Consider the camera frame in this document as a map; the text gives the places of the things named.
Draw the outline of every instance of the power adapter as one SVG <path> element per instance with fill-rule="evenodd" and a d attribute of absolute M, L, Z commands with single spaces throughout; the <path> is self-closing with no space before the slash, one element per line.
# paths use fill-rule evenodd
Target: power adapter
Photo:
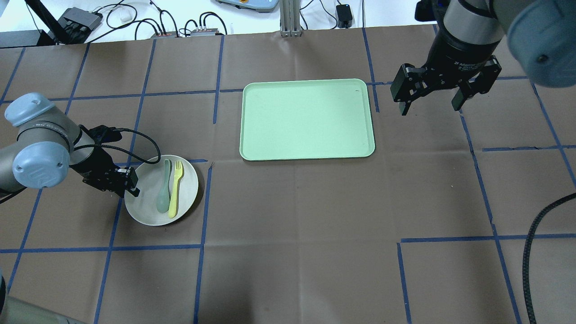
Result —
<path fill-rule="evenodd" d="M 350 5 L 337 5 L 336 16 L 338 17 L 338 28 L 349 28 L 352 26 L 352 11 Z"/>

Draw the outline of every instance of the metal post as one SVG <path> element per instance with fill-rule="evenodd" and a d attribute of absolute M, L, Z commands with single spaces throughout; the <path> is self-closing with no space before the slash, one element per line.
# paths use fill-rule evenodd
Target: metal post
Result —
<path fill-rule="evenodd" d="M 280 0 L 280 35 L 302 36 L 300 0 Z"/>

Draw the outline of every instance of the white floor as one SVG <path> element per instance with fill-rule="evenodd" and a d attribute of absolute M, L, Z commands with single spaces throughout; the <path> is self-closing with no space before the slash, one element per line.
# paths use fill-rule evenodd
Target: white floor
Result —
<path fill-rule="evenodd" d="M 310 0 L 302 0 L 302 6 L 305 6 Z M 338 4 L 337 0 L 321 0 L 325 8 L 331 13 L 335 14 L 335 6 Z M 175 18 L 178 28 L 182 28 L 188 19 L 198 20 L 198 16 L 207 11 L 217 13 L 222 17 L 228 32 L 232 34 L 239 33 L 261 33 L 261 32 L 274 32 L 279 30 L 280 12 L 278 6 L 270 13 L 259 13 L 249 9 L 237 9 L 232 5 L 225 3 L 218 3 L 216 0 L 156 0 L 154 1 L 160 8 L 168 10 Z M 362 0 L 340 0 L 341 3 L 347 3 L 351 6 L 354 15 L 353 27 L 362 26 Z M 366 27 L 374 26 L 397 26 L 397 25 L 415 25 L 421 22 L 414 20 L 414 7 L 418 0 L 365 0 L 366 8 Z M 110 3 L 110 0 L 43 0 L 46 8 L 52 15 L 58 19 L 64 10 L 68 7 L 78 7 L 84 10 L 94 10 L 99 6 L 104 6 Z M 148 0 L 128 0 L 124 3 L 133 5 L 138 9 L 138 19 L 153 18 L 158 20 L 158 11 L 156 8 L 149 4 Z M 131 9 L 126 8 L 126 13 L 130 13 Z M 115 11 L 110 15 L 109 22 L 112 26 L 119 26 L 122 24 L 120 20 L 121 12 Z M 306 18 L 310 29 L 330 29 L 335 25 L 335 21 L 323 9 L 320 0 L 314 0 L 313 3 L 306 9 L 302 10 L 302 14 Z M 36 19 L 36 24 L 39 28 L 48 31 L 48 28 L 42 21 L 33 13 Z M 134 39 L 135 25 L 133 24 L 127 28 L 119 29 L 109 35 L 100 39 L 100 42 L 111 42 L 116 40 L 131 40 Z M 172 20 L 165 14 L 164 25 L 166 29 L 173 30 Z M 220 22 L 211 17 L 207 20 L 209 28 L 221 28 Z M 24 0 L 11 0 L 8 2 L 4 13 L 0 17 L 0 32 L 4 31 L 22 31 L 35 29 L 32 17 Z M 110 28 L 105 23 L 101 24 L 89 38 L 95 38 L 103 33 L 109 31 Z M 139 28 L 138 39 L 146 39 L 152 35 L 151 28 L 142 24 Z"/>

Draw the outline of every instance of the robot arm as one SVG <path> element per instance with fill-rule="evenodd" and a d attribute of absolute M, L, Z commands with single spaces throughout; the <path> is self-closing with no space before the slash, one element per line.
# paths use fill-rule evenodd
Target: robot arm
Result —
<path fill-rule="evenodd" d="M 429 93 L 458 87 L 460 110 L 477 93 L 487 93 L 502 70 L 492 55 L 504 34 L 510 52 L 535 83 L 559 88 L 576 84 L 576 2 L 573 0 L 421 0 L 419 21 L 438 21 L 426 63 L 403 64 L 391 86 L 406 115 Z"/>
<path fill-rule="evenodd" d="M 0 149 L 0 198 L 25 187 L 56 186 L 66 177 L 68 167 L 81 174 L 84 183 L 99 190 L 113 191 L 120 197 L 128 190 L 138 196 L 134 169 L 121 169 L 102 147 L 95 145 L 118 141 L 120 133 L 109 132 L 105 126 L 87 130 L 76 125 L 39 93 L 16 99 L 6 109 L 5 117 L 19 132 L 16 143 Z"/>

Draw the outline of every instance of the rectangular tray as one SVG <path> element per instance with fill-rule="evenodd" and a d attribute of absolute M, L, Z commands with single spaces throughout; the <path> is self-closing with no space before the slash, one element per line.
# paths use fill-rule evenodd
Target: rectangular tray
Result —
<path fill-rule="evenodd" d="M 366 157 L 375 147 L 362 80 L 260 82 L 244 88 L 240 155 L 246 160 Z"/>

